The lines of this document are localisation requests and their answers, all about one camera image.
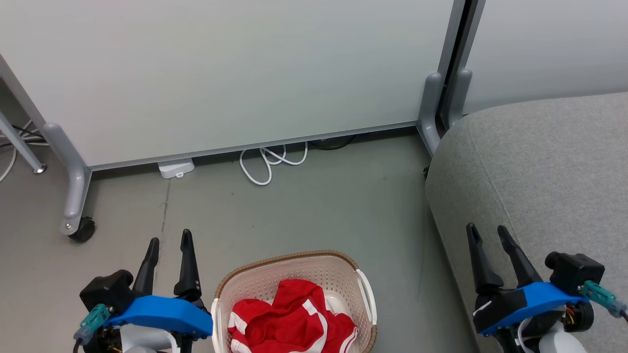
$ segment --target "basket handle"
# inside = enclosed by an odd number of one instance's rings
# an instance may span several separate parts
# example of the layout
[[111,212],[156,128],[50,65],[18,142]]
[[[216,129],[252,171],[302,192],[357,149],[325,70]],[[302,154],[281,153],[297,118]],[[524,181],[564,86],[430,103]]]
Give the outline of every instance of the basket handle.
[[375,296],[373,295],[371,284],[366,278],[364,272],[360,269],[355,270],[355,272],[358,274],[359,281],[357,284],[360,287],[362,299],[364,299],[364,305],[368,308],[367,314],[369,316],[369,321],[371,321],[371,324],[377,325],[377,307],[375,306]]
[[222,353],[223,350],[222,348],[223,346],[223,342],[222,342],[222,326],[221,326],[221,322],[220,322],[220,308],[219,308],[219,303],[218,303],[218,298],[215,298],[214,301],[212,302],[212,308],[210,310],[210,312],[212,313],[212,318],[214,320],[214,324],[212,327],[212,345],[214,345],[214,352],[215,353]]

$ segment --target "white board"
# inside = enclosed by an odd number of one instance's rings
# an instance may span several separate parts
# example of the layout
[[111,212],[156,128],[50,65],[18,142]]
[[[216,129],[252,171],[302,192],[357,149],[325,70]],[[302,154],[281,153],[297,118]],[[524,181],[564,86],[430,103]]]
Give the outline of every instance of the white board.
[[486,0],[464,113],[628,90],[628,2]]
[[0,53],[107,165],[415,121],[452,4],[4,0]]

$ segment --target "laundry basket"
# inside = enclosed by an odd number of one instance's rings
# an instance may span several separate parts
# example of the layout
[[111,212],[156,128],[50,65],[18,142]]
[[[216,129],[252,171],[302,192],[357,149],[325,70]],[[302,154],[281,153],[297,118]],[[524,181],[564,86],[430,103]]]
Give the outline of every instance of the laundry basket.
[[220,282],[212,303],[215,353],[231,352],[227,324],[234,305],[247,298],[271,303],[279,282],[288,279],[308,280],[321,286],[332,311],[345,313],[353,320],[357,338],[348,353],[371,351],[377,337],[377,309],[369,281],[347,255],[312,251],[243,266]]

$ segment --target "red and white jacket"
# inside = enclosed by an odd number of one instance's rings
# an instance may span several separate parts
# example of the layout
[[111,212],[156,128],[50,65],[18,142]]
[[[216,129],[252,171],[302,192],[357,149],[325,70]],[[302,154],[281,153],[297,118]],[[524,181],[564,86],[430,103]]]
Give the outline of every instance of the red and white jacket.
[[347,353],[357,337],[351,318],[327,310],[323,289],[305,280],[281,281],[272,305],[239,301],[228,331],[233,353]]

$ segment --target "gray fabric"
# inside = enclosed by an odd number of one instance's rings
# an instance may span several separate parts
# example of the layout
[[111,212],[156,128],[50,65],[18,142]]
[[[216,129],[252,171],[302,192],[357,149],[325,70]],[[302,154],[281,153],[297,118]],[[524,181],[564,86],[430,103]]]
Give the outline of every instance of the gray fabric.
[[[507,288],[516,285],[497,226],[506,225],[541,276],[551,251],[606,266],[602,285],[628,301],[628,94],[539,100],[462,119],[441,141],[426,194],[467,312],[476,294],[465,226],[477,225]],[[589,352],[625,352],[628,325],[594,305],[575,334]],[[500,352],[478,337],[482,352]]]

